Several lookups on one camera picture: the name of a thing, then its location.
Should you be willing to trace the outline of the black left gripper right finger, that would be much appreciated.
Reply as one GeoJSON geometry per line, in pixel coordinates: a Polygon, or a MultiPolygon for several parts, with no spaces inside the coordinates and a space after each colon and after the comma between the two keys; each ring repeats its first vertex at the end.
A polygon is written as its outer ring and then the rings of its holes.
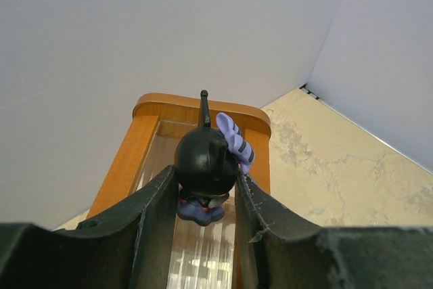
{"type": "Polygon", "coordinates": [[[431,288],[431,227],[321,227],[245,176],[235,191],[245,288],[431,288]]]}

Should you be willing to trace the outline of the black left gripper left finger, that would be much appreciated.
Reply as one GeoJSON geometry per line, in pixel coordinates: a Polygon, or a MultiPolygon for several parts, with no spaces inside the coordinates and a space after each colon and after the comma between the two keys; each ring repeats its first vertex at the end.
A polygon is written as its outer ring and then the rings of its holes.
{"type": "Polygon", "coordinates": [[[173,166],[76,229],[1,224],[2,288],[165,288],[178,200],[173,166]]]}

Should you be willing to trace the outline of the orange three-tier ribbed shelf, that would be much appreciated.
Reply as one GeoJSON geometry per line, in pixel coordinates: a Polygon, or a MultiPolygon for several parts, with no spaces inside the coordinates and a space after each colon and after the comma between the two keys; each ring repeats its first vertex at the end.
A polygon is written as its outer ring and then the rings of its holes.
{"type": "Polygon", "coordinates": [[[269,117],[260,109],[149,93],[133,119],[81,227],[101,240],[95,267],[108,288],[165,288],[176,245],[185,255],[203,244],[198,226],[221,222],[235,194],[234,288],[261,288],[257,226],[248,214],[247,186],[270,188],[269,117]]]}

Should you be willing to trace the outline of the black figure toy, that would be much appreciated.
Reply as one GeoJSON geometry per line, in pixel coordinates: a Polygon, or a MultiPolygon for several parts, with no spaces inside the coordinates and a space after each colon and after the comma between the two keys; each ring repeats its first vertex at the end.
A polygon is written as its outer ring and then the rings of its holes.
{"type": "Polygon", "coordinates": [[[216,123],[213,128],[208,92],[203,90],[198,126],[181,138],[174,157],[177,215],[202,227],[224,217],[229,192],[255,159],[252,146],[229,115],[219,112],[216,123]]]}

